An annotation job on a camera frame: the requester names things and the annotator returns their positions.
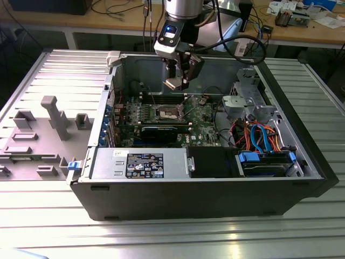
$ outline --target warning label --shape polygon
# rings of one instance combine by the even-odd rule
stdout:
[[[164,178],[163,154],[128,154],[126,177]]]

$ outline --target wooden workbench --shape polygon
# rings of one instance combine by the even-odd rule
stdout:
[[[269,0],[254,0],[254,5],[259,17],[263,20],[264,24],[274,27],[270,44],[340,48],[345,42],[345,27],[330,29],[314,21],[311,21],[307,28],[298,26],[282,28],[275,26],[275,16],[266,15],[267,8],[265,8],[265,6],[267,6],[269,2]],[[107,6],[119,3],[125,3],[125,0],[107,0]],[[125,6],[119,6],[112,10],[120,11],[140,4],[141,0],[133,0]],[[142,35],[143,7],[123,13],[122,18],[124,18],[125,21],[121,22],[118,19],[93,12],[92,10],[88,10],[84,16],[76,16],[59,13],[17,12],[12,11],[10,5],[7,6],[13,16],[28,29],[64,32],[70,49],[77,48],[73,36],[74,32],[104,33],[113,35]],[[161,14],[161,8],[160,4],[153,5],[153,30]],[[105,11],[102,2],[97,4],[95,9],[101,12]],[[334,11],[345,13],[345,8],[337,5]],[[2,27],[19,27],[18,24],[16,24],[6,13],[3,7],[0,10],[0,21],[2,23]],[[146,29],[148,33],[149,23],[147,23]],[[252,36],[257,35],[253,24],[249,24],[247,26],[245,34]]]

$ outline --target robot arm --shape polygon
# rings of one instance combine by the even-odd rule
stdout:
[[[154,49],[167,64],[164,83],[172,90],[185,90],[204,64],[191,50],[198,40],[199,28],[215,21],[215,6],[204,6],[203,0],[165,0],[165,10],[168,17]],[[176,64],[181,77],[176,76]]]

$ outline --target open computer chassis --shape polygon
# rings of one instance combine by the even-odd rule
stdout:
[[[91,218],[281,215],[338,180],[265,63],[205,57],[185,92],[155,55],[120,54],[81,175]]]

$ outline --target blue latch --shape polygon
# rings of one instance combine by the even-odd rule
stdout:
[[[73,161],[73,162],[69,162],[67,169],[68,170],[74,170],[74,171],[79,171],[82,168],[82,160],[81,161]]]
[[[102,130],[106,130],[108,128],[108,124],[106,124],[105,122],[102,123]]]
[[[105,139],[104,139],[104,138],[99,137],[98,143],[101,144],[101,145],[103,146],[103,145],[105,145],[106,142],[105,142]]]
[[[111,111],[112,111],[112,107],[106,104],[106,112],[111,112]]]
[[[296,155],[293,152],[290,152],[289,156],[291,158],[291,161],[295,163],[296,162]]]
[[[258,153],[253,152],[242,152],[239,155],[239,161],[242,162],[260,162],[260,157]]]

